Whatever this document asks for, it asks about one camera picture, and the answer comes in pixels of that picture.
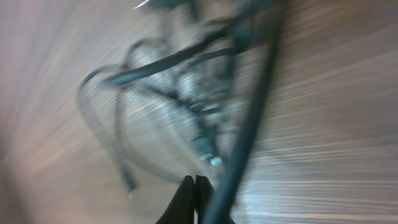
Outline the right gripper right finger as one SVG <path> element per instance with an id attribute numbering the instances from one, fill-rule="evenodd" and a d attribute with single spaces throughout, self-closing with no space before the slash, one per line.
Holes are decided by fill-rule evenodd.
<path id="1" fill-rule="evenodd" d="M 198 217 L 197 223 L 206 223 L 206 216 L 210 213 L 216 217 L 217 223 L 235 224 L 235 221 L 229 215 L 223 215 L 217 210 L 209 208 L 214 191 L 214 187 L 208 177 L 202 175 L 195 176 L 195 211 Z"/>

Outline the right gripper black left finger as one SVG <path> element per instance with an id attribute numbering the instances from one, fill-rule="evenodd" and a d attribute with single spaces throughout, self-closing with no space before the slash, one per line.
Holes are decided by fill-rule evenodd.
<path id="1" fill-rule="evenodd" d="M 185 176 L 165 212 L 155 224 L 193 224 L 195 211 L 194 186 L 193 177 Z"/>

